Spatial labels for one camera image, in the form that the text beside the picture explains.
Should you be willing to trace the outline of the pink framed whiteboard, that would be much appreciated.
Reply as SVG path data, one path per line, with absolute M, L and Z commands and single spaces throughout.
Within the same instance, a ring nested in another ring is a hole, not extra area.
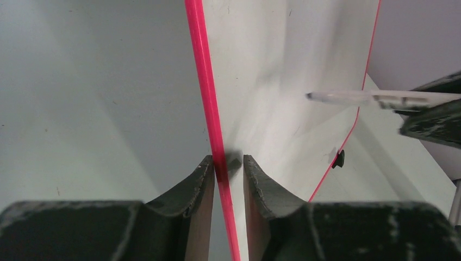
M 380 1 L 185 1 L 233 260 L 248 260 L 238 155 L 314 198 L 359 110 L 306 94 L 364 87 L 379 8 Z

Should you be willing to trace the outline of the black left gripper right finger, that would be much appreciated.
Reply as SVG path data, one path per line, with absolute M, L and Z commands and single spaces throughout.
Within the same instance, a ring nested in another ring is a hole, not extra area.
M 308 203 L 243 157 L 250 260 L 460 260 L 460 235 L 424 202 Z

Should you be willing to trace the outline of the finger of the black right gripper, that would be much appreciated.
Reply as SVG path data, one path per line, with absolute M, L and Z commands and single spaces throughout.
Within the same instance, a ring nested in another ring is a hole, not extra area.
M 460 149 L 460 101 L 411 114 L 399 134 Z
M 460 71 L 419 86 L 412 91 L 460 94 Z

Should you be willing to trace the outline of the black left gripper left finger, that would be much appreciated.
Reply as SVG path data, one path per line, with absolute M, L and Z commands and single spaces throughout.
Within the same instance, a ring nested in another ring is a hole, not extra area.
M 141 201 L 19 201 L 1 213 L 1 260 L 207 260 L 214 163 Z

